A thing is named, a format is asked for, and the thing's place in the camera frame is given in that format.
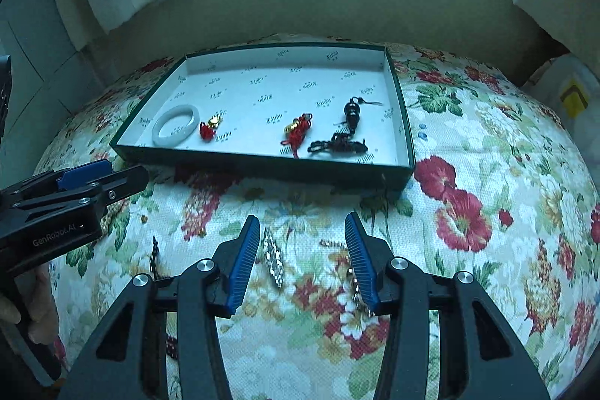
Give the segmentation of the person's left hand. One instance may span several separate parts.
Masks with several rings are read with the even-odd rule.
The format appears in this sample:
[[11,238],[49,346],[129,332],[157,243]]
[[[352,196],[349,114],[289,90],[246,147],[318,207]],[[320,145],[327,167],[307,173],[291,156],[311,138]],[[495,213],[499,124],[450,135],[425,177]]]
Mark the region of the person's left hand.
[[21,274],[16,278],[16,285],[30,315],[28,337],[34,344],[52,344],[58,335],[59,317],[49,264],[44,263]]

